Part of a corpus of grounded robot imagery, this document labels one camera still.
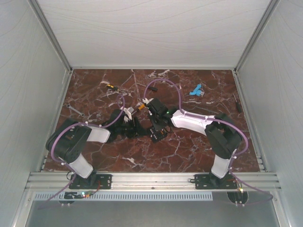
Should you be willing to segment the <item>black fuse box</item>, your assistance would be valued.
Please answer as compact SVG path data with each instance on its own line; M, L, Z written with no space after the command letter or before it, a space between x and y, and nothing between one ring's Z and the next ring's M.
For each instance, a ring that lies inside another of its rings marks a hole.
M153 127L148 129L149 137L153 143L161 141L162 139L166 138L168 133L165 129L161 129L160 131L156 131Z

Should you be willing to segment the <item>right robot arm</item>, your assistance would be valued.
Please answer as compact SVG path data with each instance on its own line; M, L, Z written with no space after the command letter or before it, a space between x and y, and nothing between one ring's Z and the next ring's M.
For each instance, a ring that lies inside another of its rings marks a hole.
M145 99L144 102L155 130L169 126L198 132L208 138L215 158L205 184L215 189L222 187L227 180L232 155L242 141L241 135L231 126L231 119L224 113L207 116L178 108L168 109L157 98Z

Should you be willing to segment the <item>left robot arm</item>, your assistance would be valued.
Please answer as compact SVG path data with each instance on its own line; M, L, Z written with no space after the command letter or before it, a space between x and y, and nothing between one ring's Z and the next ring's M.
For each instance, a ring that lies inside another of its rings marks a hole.
M97 172L82 155L87 142L111 143L118 136L133 139L148 135L138 118L124 109L115 109L101 125L80 124L68 118L45 144L54 160L67 165L76 174L83 187L97 184Z

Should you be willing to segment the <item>blue plastic connector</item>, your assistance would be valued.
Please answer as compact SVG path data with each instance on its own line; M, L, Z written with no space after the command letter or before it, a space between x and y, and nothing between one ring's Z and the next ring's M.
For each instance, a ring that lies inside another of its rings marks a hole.
M189 92L190 96L203 96L204 94L205 93L202 90L202 85L201 84L198 84L193 91Z

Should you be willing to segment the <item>yellow black screwdriver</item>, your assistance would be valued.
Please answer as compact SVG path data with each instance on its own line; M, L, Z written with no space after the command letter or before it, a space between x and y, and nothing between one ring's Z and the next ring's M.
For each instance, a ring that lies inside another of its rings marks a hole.
M123 90L121 90L119 87L111 85L111 84L106 84L106 88L107 88L109 94L123 93Z

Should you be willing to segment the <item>silver wrench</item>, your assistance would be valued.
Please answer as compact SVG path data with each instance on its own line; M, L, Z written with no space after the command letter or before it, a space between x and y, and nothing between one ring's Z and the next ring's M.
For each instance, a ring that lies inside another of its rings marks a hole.
M76 112L77 114L79 114L80 116L85 116L84 113L78 111L77 109L75 109L74 107L72 107L71 105L66 105L67 108L71 109L72 111Z

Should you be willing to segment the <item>thin black screwdriver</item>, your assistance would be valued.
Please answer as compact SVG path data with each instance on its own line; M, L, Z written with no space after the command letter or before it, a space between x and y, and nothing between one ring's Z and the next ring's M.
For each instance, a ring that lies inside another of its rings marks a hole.
M235 105L236 105L236 109L237 109L238 113L242 113L241 105L240 105L240 103L238 102L238 100L237 100L235 94L233 94L233 97L234 97L234 99L235 99Z

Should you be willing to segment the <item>black handled screwdriver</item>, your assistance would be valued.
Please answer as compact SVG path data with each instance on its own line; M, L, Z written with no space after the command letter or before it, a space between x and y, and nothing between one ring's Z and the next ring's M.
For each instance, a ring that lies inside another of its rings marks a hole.
M148 86L148 89L152 90L152 91L158 91L158 89L156 87L152 87L152 86Z

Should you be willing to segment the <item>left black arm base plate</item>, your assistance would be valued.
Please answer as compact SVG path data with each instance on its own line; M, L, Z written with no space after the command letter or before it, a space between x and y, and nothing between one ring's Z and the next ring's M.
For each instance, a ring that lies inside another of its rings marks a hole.
M93 174L88 178L82 178L80 176L76 176L76 179L69 185L69 189L93 189L96 190L111 189L112 184L112 175L110 174Z

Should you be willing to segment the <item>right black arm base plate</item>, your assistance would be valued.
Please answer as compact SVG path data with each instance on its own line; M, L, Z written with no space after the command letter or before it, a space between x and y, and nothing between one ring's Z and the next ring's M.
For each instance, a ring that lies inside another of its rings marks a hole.
M235 190L238 184L231 174L226 174L222 179L212 173L196 174L191 182L195 184L195 189L199 190Z

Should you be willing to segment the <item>aluminium rail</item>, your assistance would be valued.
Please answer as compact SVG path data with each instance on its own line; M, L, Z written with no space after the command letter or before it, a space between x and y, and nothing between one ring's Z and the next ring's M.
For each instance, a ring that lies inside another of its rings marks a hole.
M190 182L195 173L127 173L113 172L111 190L119 191L194 191ZM264 191L280 190L276 173L235 173L245 183ZM25 189L33 191L59 191L69 181L65 172L32 172Z

